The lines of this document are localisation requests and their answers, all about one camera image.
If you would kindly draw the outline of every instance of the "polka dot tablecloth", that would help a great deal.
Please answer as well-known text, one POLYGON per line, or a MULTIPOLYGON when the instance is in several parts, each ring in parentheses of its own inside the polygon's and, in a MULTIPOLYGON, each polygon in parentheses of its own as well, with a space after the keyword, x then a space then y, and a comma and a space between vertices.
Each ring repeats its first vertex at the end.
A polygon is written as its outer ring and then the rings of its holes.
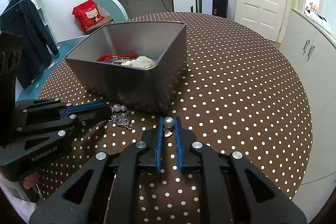
MULTIPOLYGON (((289 198, 304 176, 311 144, 310 109, 302 84, 288 60, 256 32, 220 17, 160 13, 130 21, 183 21, 188 67, 169 112, 215 151, 241 151, 289 198)), ((63 60, 48 78, 40 98, 74 105, 105 98, 87 92, 63 60)), ((73 151, 40 171, 48 198, 99 151, 121 152, 155 127, 155 116, 130 114, 133 130, 102 121, 74 139, 73 151)), ((160 173, 139 179, 138 223, 199 223, 196 174, 176 167, 174 137, 164 139, 160 173)))

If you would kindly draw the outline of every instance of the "blue floor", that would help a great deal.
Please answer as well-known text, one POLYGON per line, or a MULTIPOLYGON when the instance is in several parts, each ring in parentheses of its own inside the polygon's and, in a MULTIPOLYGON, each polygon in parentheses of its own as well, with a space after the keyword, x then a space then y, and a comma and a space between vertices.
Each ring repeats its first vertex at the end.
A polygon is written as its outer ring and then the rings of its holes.
POLYGON ((63 45, 58 48, 59 54, 57 56, 53 56, 51 61, 52 66, 48 69, 44 70, 41 75, 36 77, 33 83, 23 90, 18 97, 18 101, 20 100, 27 100, 27 99, 37 99, 38 95, 40 94, 44 83, 47 81, 49 75, 53 72, 53 70, 57 67, 57 65, 63 60, 65 55, 74 47, 75 45, 63 45))

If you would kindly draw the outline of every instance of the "dark jacket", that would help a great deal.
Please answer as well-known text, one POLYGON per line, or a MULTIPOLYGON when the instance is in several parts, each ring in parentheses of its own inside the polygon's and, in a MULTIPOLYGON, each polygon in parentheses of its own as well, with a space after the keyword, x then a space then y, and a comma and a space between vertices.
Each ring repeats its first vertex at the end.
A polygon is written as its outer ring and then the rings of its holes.
POLYGON ((57 46, 31 0, 11 0, 0 16, 0 30, 23 38, 17 78, 26 89, 51 64, 47 46, 54 55, 58 54, 57 46))

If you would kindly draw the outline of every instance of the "door handle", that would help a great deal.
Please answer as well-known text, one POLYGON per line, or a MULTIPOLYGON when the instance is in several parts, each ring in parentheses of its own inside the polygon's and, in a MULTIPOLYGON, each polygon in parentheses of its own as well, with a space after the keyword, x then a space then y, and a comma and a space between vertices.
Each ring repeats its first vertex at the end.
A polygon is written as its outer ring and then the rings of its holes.
POLYGON ((310 59, 311 54, 313 53, 314 49, 315 49, 314 45, 310 47, 309 52, 308 52, 308 60, 310 59))
POLYGON ((309 43, 310 43, 310 40, 308 39, 308 40, 306 41, 306 44, 305 44, 304 47, 303 47, 303 52, 304 52, 304 53, 306 53, 306 49, 307 49, 307 46, 309 45, 309 43))

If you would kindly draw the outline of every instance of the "red cushion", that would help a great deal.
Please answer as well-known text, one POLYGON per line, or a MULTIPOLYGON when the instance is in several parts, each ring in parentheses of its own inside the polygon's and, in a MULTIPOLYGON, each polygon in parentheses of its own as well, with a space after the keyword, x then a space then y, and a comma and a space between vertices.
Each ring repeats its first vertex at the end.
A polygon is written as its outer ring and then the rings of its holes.
POLYGON ((88 0, 81 5, 75 7, 72 14, 79 20, 83 32, 98 22, 103 20, 100 15, 98 6, 92 0, 88 0))

